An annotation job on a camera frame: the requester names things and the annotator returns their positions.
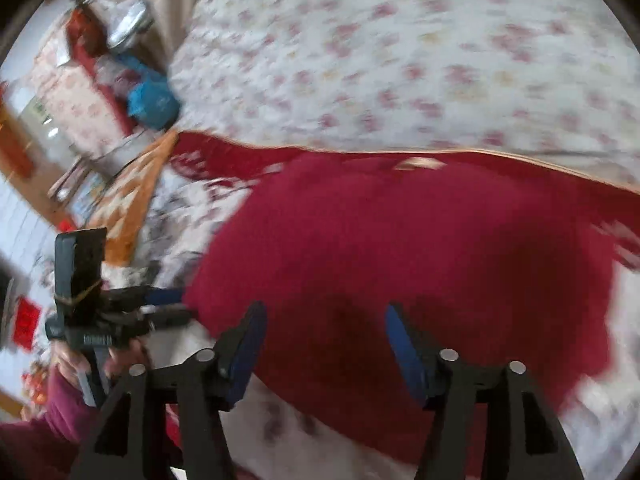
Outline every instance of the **person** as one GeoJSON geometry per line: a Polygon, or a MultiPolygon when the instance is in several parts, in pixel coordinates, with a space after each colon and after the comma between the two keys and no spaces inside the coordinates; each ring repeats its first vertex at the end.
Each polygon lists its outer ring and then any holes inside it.
{"type": "MultiPolygon", "coordinates": [[[[116,378],[133,364],[150,364],[137,339],[127,349],[110,349],[105,371],[116,378]]],[[[46,412],[28,421],[0,424],[0,478],[66,478],[98,413],[85,405],[79,389],[78,373],[87,369],[88,362],[81,354],[63,342],[53,343],[46,412]]]]}

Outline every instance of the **hand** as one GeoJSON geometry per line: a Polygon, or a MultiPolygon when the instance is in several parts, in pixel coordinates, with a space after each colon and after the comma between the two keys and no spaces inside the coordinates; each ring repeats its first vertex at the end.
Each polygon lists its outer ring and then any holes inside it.
{"type": "MultiPolygon", "coordinates": [[[[150,360],[142,341],[132,339],[128,349],[110,348],[111,357],[104,365],[107,377],[116,378],[129,369],[131,365],[143,364],[150,367],[150,360]]],[[[79,388],[78,374],[89,373],[91,368],[86,358],[79,352],[74,352],[62,341],[54,341],[52,344],[51,365],[57,366],[60,374],[73,386],[79,388]]]]}

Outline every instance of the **wooden cabinet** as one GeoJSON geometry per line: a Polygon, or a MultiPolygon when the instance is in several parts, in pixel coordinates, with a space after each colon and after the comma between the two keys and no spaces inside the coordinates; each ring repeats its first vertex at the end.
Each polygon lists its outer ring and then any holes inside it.
{"type": "Polygon", "coordinates": [[[20,419],[22,408],[21,402],[0,390],[0,424],[8,422],[8,420],[4,420],[7,415],[14,419],[20,419]]]}
{"type": "Polygon", "coordinates": [[[0,136],[11,136],[6,146],[9,150],[0,150],[0,173],[41,216],[53,225],[66,218],[62,206],[47,197],[47,191],[64,173],[63,169],[51,162],[37,142],[27,133],[24,124],[11,117],[4,105],[0,105],[0,136]],[[23,147],[25,159],[17,164],[15,157],[8,156],[12,150],[23,147]]]}

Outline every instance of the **red clothing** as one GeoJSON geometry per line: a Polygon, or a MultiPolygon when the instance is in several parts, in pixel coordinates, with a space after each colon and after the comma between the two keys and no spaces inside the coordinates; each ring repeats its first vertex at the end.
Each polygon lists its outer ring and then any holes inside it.
{"type": "Polygon", "coordinates": [[[557,408],[607,364],[614,244],[564,174],[396,163],[302,154],[262,177],[185,303],[218,336],[263,301],[258,377],[346,437],[417,463],[430,416],[399,373],[386,306],[402,303],[470,362],[523,361],[557,408]]]}
{"type": "Polygon", "coordinates": [[[64,480],[96,415],[56,368],[49,379],[46,413],[29,422],[1,425],[0,452],[15,465],[20,480],[64,480]]]}

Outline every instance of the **white wall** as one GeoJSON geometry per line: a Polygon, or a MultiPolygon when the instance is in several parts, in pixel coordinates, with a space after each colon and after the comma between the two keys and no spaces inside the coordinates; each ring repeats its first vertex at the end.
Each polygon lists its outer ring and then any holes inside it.
{"type": "MultiPolygon", "coordinates": [[[[30,70],[40,40],[54,20],[69,7],[69,0],[53,0],[40,6],[0,66],[1,80],[16,81],[30,70]]],[[[32,91],[16,89],[15,85],[9,94],[8,108],[16,115],[33,97],[32,91]]],[[[0,175],[0,260],[18,278],[18,290],[41,307],[51,305],[53,300],[38,285],[33,266],[41,250],[44,254],[53,254],[55,237],[56,230],[0,175]]],[[[0,351],[0,388],[20,397],[20,376],[30,362],[31,357],[25,352],[0,351]]]]}
{"type": "MultiPolygon", "coordinates": [[[[49,292],[33,272],[40,254],[53,254],[56,229],[36,213],[14,188],[0,176],[0,260],[17,279],[17,291],[40,307],[53,304],[49,292]]],[[[0,351],[0,388],[19,397],[20,376],[31,361],[26,352],[0,351]]]]}
{"type": "MultiPolygon", "coordinates": [[[[0,80],[12,82],[27,74],[38,54],[44,34],[51,24],[69,8],[71,8],[70,0],[51,0],[42,4],[33,13],[0,66],[0,80]]],[[[17,91],[10,92],[7,104],[15,114],[19,114],[33,97],[34,93],[31,89],[18,88],[17,91]]]]}

